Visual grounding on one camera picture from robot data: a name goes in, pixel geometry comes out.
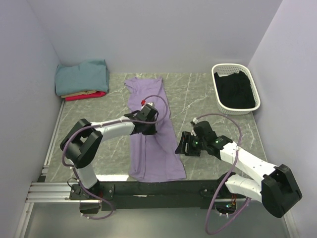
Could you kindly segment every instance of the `tabletop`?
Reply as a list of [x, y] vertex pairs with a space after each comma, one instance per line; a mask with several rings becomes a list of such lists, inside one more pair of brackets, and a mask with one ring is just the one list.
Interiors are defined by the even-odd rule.
[[[62, 165], [62, 151], [59, 148], [79, 119], [85, 118], [91, 122], [106, 121], [119, 118], [129, 113], [127, 101], [129, 91], [124, 86], [124, 80], [132, 78], [163, 78], [164, 89], [171, 111], [171, 120], [180, 141], [182, 131], [191, 131], [190, 122], [193, 118], [206, 113], [219, 113], [214, 94], [214, 86], [210, 73], [113, 73], [110, 74], [109, 93], [102, 98], [93, 98], [65, 102], [60, 117], [59, 129], [53, 145], [46, 182], [65, 182], [73, 177], [73, 172]], [[230, 116], [242, 129], [241, 147], [260, 159], [267, 161], [258, 129], [252, 113]], [[204, 118], [209, 121], [218, 136], [225, 135], [234, 141], [238, 140], [239, 132], [235, 125], [220, 116]], [[200, 157], [181, 155], [186, 170], [186, 179], [218, 179], [227, 172], [230, 164], [222, 162], [205, 151]], [[103, 142], [93, 160], [93, 167], [100, 181], [134, 180], [129, 177], [130, 151], [129, 136], [121, 136]], [[241, 176], [246, 176], [239, 169], [234, 170]]]

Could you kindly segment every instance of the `black wire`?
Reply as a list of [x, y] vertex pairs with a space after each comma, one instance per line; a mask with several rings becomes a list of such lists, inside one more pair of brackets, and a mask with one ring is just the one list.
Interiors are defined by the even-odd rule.
[[71, 179], [75, 179], [75, 180], [77, 181], [77, 178], [74, 178], [74, 177], [69, 178], [69, 179], [67, 180], [67, 185], [70, 186], [70, 187], [71, 187], [71, 185], [69, 184], [69, 181], [70, 181]]

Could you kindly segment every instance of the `white laundry basket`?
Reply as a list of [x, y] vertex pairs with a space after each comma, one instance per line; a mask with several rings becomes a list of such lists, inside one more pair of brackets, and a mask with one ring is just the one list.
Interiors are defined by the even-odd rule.
[[[219, 99], [216, 81], [214, 79], [214, 74], [218, 73], [218, 75], [220, 77], [222, 77], [222, 76], [228, 76], [228, 75], [233, 74], [233, 73], [239, 73], [239, 71], [244, 72], [250, 80], [250, 85], [251, 85], [253, 97], [254, 97], [254, 100], [256, 102], [256, 106], [254, 108], [248, 108], [248, 109], [228, 108], [224, 104], [222, 104], [220, 99]], [[241, 64], [236, 64], [236, 63], [220, 63], [220, 64], [216, 64], [214, 67], [212, 67], [211, 73], [212, 73], [212, 80], [213, 80], [213, 85], [215, 88], [215, 95], [217, 98], [218, 108], [223, 114], [243, 115], [243, 114], [248, 114], [249, 112], [254, 111], [254, 110], [259, 108], [259, 106], [261, 104], [259, 94], [258, 94], [257, 88], [254, 84], [253, 78], [252, 78], [251, 73], [248, 70], [248, 68], [244, 67]]]

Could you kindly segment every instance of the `purple dress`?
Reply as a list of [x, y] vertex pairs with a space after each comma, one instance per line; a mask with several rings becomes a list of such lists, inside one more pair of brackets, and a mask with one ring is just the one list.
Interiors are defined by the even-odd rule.
[[[131, 95], [128, 107], [131, 111], [141, 109], [141, 101], [149, 95], [160, 95], [167, 102], [162, 78], [139, 79], [130, 78], [124, 82]], [[165, 104], [158, 97], [147, 99], [147, 103], [153, 102], [159, 112], [158, 119], [165, 114]], [[131, 166], [130, 176], [141, 182], [164, 182], [185, 179], [186, 173], [176, 155], [177, 140], [168, 108], [165, 119], [156, 124], [155, 135], [144, 136], [134, 134], [130, 136]]]

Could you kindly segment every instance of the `teal folded cloth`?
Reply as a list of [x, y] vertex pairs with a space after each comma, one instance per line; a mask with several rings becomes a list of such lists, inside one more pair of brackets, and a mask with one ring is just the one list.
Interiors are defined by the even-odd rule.
[[58, 96], [83, 91], [108, 92], [109, 71], [104, 59], [90, 59], [77, 66], [59, 65], [55, 73], [55, 91]]

